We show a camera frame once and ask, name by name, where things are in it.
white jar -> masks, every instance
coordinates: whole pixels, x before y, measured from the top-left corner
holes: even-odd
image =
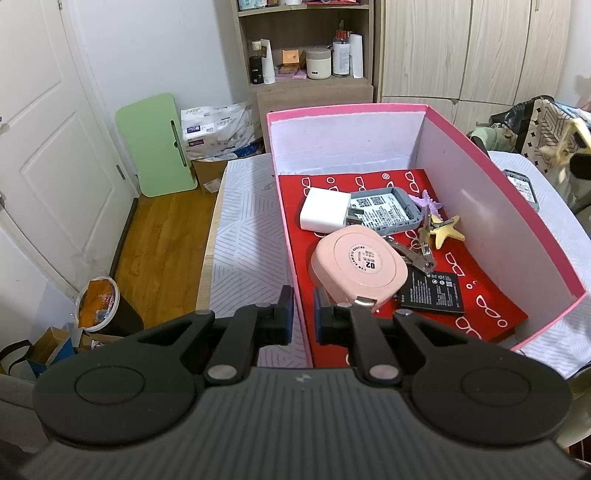
[[[324,80],[332,74],[330,50],[328,48],[309,48],[306,50],[308,77],[313,80]]]

keys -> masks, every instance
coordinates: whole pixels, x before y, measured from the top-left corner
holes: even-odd
[[[423,254],[417,253],[411,248],[401,244],[397,240],[391,237],[386,237],[385,240],[390,244],[390,246],[395,249],[399,254],[404,257],[404,261],[407,264],[412,265],[415,268],[418,268],[421,272],[430,274],[435,270],[437,263],[433,258],[433,253],[431,252],[431,248],[427,244],[421,244],[421,249],[424,249]]]

yellow starfish keychain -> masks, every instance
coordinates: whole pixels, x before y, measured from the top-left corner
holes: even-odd
[[[448,237],[455,238],[462,242],[466,240],[466,237],[454,228],[459,221],[460,217],[458,215],[445,222],[437,218],[435,215],[431,215],[431,228],[429,234],[435,235],[435,248],[439,250]],[[445,223],[445,225],[438,227],[437,225],[440,223]]]

plastic bag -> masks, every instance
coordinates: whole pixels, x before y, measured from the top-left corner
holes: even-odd
[[[250,102],[182,110],[181,127],[191,160],[233,153],[262,137],[258,112]]]

white door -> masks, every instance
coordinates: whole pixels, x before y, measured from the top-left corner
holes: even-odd
[[[133,192],[86,99],[58,0],[0,0],[0,193],[80,289],[109,271]]]

